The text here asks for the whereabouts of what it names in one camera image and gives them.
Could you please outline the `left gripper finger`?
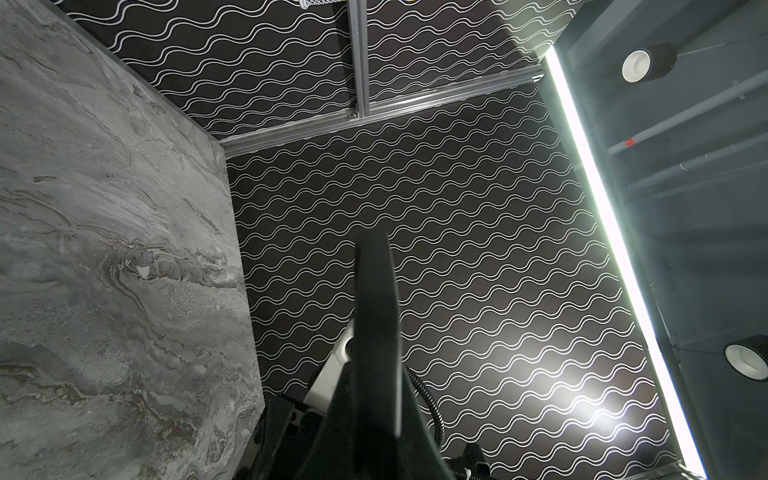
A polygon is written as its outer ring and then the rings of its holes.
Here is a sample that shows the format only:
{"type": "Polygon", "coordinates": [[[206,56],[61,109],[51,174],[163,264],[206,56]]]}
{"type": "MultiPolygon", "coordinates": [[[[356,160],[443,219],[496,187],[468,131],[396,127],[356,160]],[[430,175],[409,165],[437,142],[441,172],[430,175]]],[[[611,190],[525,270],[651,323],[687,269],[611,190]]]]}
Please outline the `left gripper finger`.
{"type": "Polygon", "coordinates": [[[355,242],[352,356],[300,479],[449,479],[402,363],[399,294],[385,231],[355,242]]]}

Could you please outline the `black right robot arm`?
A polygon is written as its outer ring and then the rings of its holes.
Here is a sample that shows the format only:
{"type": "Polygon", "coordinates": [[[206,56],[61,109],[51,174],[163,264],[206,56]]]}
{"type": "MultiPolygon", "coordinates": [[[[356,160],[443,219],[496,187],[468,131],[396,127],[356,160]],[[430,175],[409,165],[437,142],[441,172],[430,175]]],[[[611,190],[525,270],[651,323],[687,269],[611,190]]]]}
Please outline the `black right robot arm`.
{"type": "Polygon", "coordinates": [[[353,324],[348,323],[317,371],[302,401],[265,395],[265,409],[242,457],[236,479],[292,479],[306,460],[344,365],[351,359],[353,324]]]}

